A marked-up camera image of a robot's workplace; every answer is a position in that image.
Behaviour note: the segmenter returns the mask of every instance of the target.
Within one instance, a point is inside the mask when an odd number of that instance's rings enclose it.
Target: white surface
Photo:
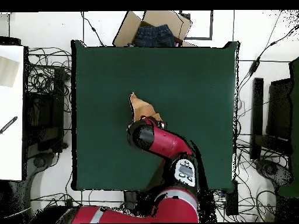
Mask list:
[[[0,135],[0,179],[22,179],[23,47],[0,45],[0,56],[19,62],[13,87],[0,86],[0,128],[18,119]]]
[[[187,37],[210,37],[210,10],[183,10],[182,13],[191,15],[192,26]]]

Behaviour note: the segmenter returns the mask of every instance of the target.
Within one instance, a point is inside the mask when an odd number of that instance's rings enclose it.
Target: black pen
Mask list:
[[[18,117],[16,116],[12,120],[10,120],[10,122],[8,122],[6,125],[4,125],[4,127],[0,129],[0,134],[2,134],[8,127],[10,127],[17,119]]]

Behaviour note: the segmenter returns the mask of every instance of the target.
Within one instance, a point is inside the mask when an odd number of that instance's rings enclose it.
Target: cardboard box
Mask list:
[[[128,11],[113,40],[113,45],[116,47],[128,46],[128,43],[134,41],[140,26],[158,27],[164,24],[168,25],[173,36],[175,36],[175,42],[182,44],[184,47],[195,47],[195,45],[183,41],[191,28],[192,22],[170,10],[145,11],[142,20],[134,12]]]

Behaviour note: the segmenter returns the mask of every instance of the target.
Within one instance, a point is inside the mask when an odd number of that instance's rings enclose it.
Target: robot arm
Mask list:
[[[163,158],[165,185],[155,196],[151,214],[140,217],[87,206],[79,209],[72,223],[199,222],[197,168],[192,149],[164,126],[152,117],[141,117],[127,129],[131,146]]]

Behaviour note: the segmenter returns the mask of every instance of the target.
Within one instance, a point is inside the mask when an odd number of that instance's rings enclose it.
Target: tan cloth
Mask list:
[[[152,116],[158,121],[162,121],[160,114],[156,113],[153,106],[149,103],[138,99],[137,96],[134,94],[134,92],[129,97],[132,113],[133,113],[133,121],[136,122],[140,119],[141,116]]]

